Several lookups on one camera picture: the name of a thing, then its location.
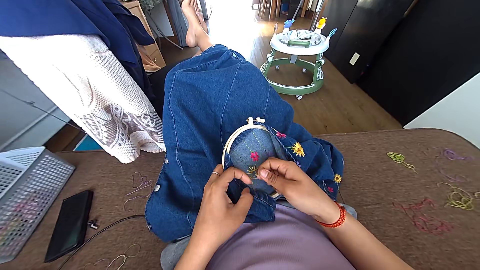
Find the brown cushion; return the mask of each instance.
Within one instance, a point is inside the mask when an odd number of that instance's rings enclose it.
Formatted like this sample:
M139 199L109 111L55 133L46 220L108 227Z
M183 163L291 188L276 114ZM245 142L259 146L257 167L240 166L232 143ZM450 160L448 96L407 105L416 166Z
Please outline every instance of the brown cushion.
M355 134L322 135L332 142L345 157L345 172L339 200L353 206L364 224L382 243L415 269L477 269L480 235L478 233L480 201L474 201L473 210L444 207L448 189L437 187L448 180L435 166L435 157L443 148L450 148L473 161L449 161L440 164L451 174L460 173L470 179L454 184L465 190L480 191L480 151L463 138L434 129L380 131ZM403 154L406 162L416 167L418 174L394 163L387 152ZM142 152L130 164L121 164L104 151L64 152L59 156L77 167L59 198L48 211L38 229L19 256L1 264L1 269L57 269L66 256L50 264L43 264L47 246L53 232L61 201L85 189L94 191L91 218L99 220L100 229L121 218L144 214L147 198L127 204L133 196L132 174L140 172L148 180L156 181L164 154ZM145 188L138 193L148 195ZM392 203L416 204L424 198L432 199L436 208L425 207L423 212L453 224L450 233L434 235L417 229L410 218ZM97 231L89 229L87 238ZM132 244L139 243L141 252L128 258L122 269L160 269L160 253L165 247L146 227L144 219L129 220L104 232L76 254L64 269L80 269L87 263L114 258ZM105 269L106 261L95 268Z

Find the blue rug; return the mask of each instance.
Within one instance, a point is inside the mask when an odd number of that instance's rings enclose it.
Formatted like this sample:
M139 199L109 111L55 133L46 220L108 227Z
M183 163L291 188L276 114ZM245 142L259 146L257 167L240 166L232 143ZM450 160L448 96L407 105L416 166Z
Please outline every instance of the blue rug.
M94 139L90 136L85 135L85 137L77 144L74 151L90 151L90 150L101 150L102 147L96 143Z

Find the red bracelet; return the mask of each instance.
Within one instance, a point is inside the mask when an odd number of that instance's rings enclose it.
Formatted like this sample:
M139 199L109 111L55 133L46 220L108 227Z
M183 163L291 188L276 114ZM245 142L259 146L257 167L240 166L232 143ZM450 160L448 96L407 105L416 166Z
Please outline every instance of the red bracelet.
M345 210L345 207L339 205L339 203L337 203L337 202L335 202L335 203L336 203L336 205L338 206L338 208L340 208L340 218L339 218L335 223L332 223L332 224L326 224L326 223L317 221L317 222L320 223L320 225L322 225L323 227L327 227L327 228L338 228L338 227L342 226L342 225L345 223L345 219L347 218L347 211Z

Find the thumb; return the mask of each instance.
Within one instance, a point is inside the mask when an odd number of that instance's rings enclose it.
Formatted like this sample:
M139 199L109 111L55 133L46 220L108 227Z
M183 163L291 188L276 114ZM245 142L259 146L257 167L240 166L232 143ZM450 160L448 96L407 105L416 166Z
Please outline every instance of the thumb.
M248 210L250 210L250 206L252 206L252 202L253 202L253 196L250 194L250 189L245 188L241 193L239 201L233 207L233 209L237 215L246 217Z
M260 173L258 174L258 178L262 179L267 184L274 187L280 193L284 193L288 184L288 180L286 180L285 178L279 175L274 174L273 172L267 169L261 169Z

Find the hand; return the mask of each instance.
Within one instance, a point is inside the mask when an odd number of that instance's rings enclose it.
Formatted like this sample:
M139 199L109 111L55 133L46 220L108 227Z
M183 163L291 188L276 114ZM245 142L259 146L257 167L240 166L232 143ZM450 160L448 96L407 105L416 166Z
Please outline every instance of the hand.
M299 211L316 220L332 224L340 218L340 209L294 162L267 159L258 168L258 178L267 182Z
M192 239L203 243L205 247L215 250L227 241L242 225L252 206L253 196L245 188L237 204L233 204L227 196L228 184L237 178L246 184L251 179L243 171L228 168L225 172L222 165L214 169L220 176L213 173L204 188L202 205L193 228Z

